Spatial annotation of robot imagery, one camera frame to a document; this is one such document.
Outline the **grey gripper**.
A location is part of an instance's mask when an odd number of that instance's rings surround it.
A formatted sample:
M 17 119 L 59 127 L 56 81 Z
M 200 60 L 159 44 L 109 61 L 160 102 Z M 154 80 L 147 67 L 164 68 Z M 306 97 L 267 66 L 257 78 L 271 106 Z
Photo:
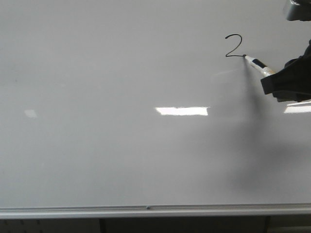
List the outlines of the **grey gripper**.
M 310 21 L 310 0 L 287 0 L 283 13 L 288 21 Z M 302 102 L 311 99 L 311 47 L 303 55 L 288 61 L 276 74 L 261 79 L 266 95 L 272 94 L 278 102 Z

